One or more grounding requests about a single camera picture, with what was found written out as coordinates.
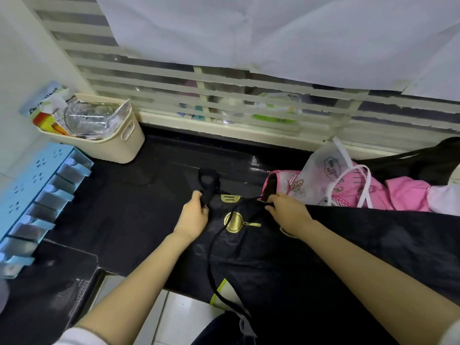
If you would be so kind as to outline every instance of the blue spice rack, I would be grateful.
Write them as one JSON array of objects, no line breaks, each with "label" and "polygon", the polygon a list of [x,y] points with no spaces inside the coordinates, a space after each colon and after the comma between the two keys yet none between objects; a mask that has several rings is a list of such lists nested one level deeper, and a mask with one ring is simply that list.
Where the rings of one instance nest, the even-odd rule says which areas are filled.
[{"label": "blue spice rack", "polygon": [[0,279],[15,278],[83,179],[92,162],[70,145],[48,143],[0,199]]}]

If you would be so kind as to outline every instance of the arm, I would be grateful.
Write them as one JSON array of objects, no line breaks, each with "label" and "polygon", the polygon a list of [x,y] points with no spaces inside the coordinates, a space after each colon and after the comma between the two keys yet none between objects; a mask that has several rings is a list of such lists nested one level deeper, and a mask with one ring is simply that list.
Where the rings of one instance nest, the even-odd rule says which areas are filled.
[{"label": "arm", "polygon": [[76,327],[98,335],[110,345],[132,344],[182,252],[204,230],[208,209],[199,191],[184,205],[174,232]]},{"label": "arm", "polygon": [[401,345],[438,344],[460,307],[313,220],[305,205],[278,193],[265,208],[308,244]]}]

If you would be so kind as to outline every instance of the person's left hand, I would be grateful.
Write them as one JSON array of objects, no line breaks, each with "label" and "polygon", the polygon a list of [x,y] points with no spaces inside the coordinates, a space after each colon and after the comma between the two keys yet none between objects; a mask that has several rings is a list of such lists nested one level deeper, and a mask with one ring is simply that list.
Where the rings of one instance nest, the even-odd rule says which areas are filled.
[{"label": "person's left hand", "polygon": [[193,242],[203,232],[207,224],[209,209],[201,207],[201,192],[195,190],[192,199],[184,205],[179,221],[174,228],[174,233],[184,235]]}]

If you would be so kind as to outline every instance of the person's right hand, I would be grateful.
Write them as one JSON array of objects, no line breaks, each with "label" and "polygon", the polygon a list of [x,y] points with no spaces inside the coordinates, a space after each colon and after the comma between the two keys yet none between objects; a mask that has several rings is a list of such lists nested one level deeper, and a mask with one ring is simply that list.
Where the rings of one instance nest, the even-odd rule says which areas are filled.
[{"label": "person's right hand", "polygon": [[278,192],[276,195],[270,195],[267,202],[273,203],[275,207],[265,206],[265,209],[290,235],[299,237],[300,233],[313,221],[305,205],[286,194]]}]

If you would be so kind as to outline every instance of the beige plastic basket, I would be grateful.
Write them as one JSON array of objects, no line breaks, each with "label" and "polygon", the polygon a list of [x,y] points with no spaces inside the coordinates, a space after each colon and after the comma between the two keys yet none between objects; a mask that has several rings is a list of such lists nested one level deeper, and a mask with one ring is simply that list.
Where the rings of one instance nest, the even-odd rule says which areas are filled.
[{"label": "beige plastic basket", "polygon": [[[92,96],[89,94],[76,94],[77,98],[90,103],[124,103],[124,100]],[[129,112],[126,120],[109,138],[101,140],[80,139],[61,134],[45,132],[38,128],[40,133],[44,133],[57,142],[73,145],[91,157],[100,160],[128,163],[132,161],[144,143],[145,136],[141,130],[139,122],[136,120],[134,112]]]}]

